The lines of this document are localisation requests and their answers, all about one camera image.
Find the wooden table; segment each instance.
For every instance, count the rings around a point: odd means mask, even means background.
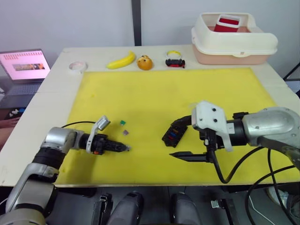
[[[169,50],[181,52],[187,69],[250,67],[278,106],[300,112],[298,97],[268,63],[254,66],[202,65],[196,61],[191,45],[66,48],[58,57],[0,153],[1,186],[15,185],[26,165],[33,160],[47,132],[52,127],[59,127],[67,122],[82,79],[82,75],[70,74],[68,65],[74,61],[85,61],[89,66],[87,71],[109,71],[105,65],[126,56],[129,50],[135,52],[137,56],[148,55],[154,62],[153,70],[173,69],[165,65],[165,53]],[[139,68],[136,63],[132,63],[118,70],[137,71]],[[61,185],[63,186],[79,187],[77,184]]]

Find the small pink object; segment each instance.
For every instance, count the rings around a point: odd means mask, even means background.
[[[215,26],[215,32],[237,32],[240,27],[240,17],[221,14]]]
[[[126,136],[126,135],[128,135],[128,134],[129,134],[129,132],[128,132],[127,130],[124,130],[124,131],[123,131],[123,135]]]

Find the red component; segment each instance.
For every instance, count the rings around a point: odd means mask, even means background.
[[[226,19],[226,18],[221,18],[219,21],[222,23],[229,23],[229,24],[233,24],[233,25],[239,24],[239,21],[237,21],[237,20],[231,20],[231,19]]]
[[[225,15],[224,17],[221,16],[221,18],[219,19],[219,21],[217,22],[214,28],[214,31],[215,32],[237,32],[238,31],[237,25],[239,25],[239,22],[240,21],[238,19],[227,18]]]

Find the laptop keyboard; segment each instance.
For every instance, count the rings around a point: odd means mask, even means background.
[[[8,94],[9,95],[34,95],[40,84],[35,83],[35,84],[26,84],[26,85],[15,85],[13,86]]]

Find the gray wall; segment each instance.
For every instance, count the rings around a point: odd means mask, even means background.
[[[202,12],[248,12],[279,41],[268,62],[285,76],[300,60],[300,0],[142,0],[142,44],[191,43]]]
[[[134,45],[130,0],[1,0],[0,51]]]

